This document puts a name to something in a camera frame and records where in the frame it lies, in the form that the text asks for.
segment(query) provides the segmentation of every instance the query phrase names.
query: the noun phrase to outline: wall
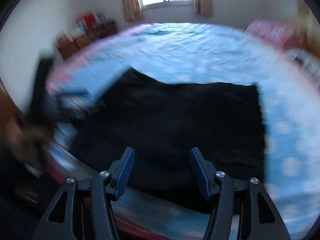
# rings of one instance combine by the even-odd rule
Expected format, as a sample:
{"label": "wall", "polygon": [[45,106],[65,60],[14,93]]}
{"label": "wall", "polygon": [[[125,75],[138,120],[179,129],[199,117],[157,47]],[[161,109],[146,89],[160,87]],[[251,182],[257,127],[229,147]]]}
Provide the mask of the wall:
{"label": "wall", "polygon": [[126,23],[123,19],[121,0],[93,0],[96,10],[105,13],[118,22],[121,30],[139,23],[152,22],[207,22],[246,28],[256,18],[282,19],[297,11],[297,0],[212,0],[213,16],[202,17],[193,14],[191,6],[167,6],[143,11],[141,22]]}
{"label": "wall", "polygon": [[0,77],[15,104],[31,99],[40,51],[52,51],[56,36],[69,30],[85,0],[21,0],[0,32]]}
{"label": "wall", "polygon": [[270,20],[282,20],[290,15],[297,15],[298,0],[262,0],[264,17]]}

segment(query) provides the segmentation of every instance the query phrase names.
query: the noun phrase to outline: blue gripper pad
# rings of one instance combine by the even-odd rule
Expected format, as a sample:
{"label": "blue gripper pad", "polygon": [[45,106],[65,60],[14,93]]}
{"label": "blue gripper pad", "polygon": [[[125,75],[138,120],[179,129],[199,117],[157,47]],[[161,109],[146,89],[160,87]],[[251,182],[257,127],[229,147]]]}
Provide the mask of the blue gripper pad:
{"label": "blue gripper pad", "polygon": [[134,149],[127,147],[120,160],[111,164],[109,171],[111,172],[110,186],[115,190],[114,196],[118,200],[123,194],[127,186],[135,159]]}
{"label": "blue gripper pad", "polygon": [[212,162],[206,161],[200,150],[195,147],[190,151],[190,163],[202,196],[206,200],[216,193],[214,174],[217,172]]}

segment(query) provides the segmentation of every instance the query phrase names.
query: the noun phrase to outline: black fabric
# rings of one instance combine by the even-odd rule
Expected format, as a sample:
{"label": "black fabric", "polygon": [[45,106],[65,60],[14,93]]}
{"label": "black fabric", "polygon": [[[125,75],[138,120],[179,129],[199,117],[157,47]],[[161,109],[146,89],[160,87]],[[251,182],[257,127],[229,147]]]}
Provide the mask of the black fabric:
{"label": "black fabric", "polygon": [[263,180],[265,129],[255,85],[168,85],[132,69],[101,99],[107,106],[84,120],[70,153],[102,171],[133,147],[130,187],[210,211],[191,170],[193,147],[233,178]]}

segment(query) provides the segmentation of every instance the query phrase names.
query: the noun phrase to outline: polka dot bed sheet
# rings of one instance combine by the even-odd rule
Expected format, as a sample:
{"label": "polka dot bed sheet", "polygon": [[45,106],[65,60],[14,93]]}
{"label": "polka dot bed sheet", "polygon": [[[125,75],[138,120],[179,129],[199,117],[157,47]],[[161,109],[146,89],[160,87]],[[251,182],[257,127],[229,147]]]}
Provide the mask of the polka dot bed sheet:
{"label": "polka dot bed sheet", "polygon": [[[47,90],[54,95],[85,88],[88,95],[78,101],[92,105],[129,67],[165,83],[256,83],[267,126],[264,186],[291,238],[306,235],[320,213],[320,98],[283,52],[241,30],[210,24],[145,25],[98,47],[78,55],[85,61],[74,60],[85,64],[55,68]],[[66,130],[60,126],[57,134],[68,137]],[[169,239],[202,239],[209,220],[130,188],[114,210]],[[230,239],[236,238],[237,219]]]}

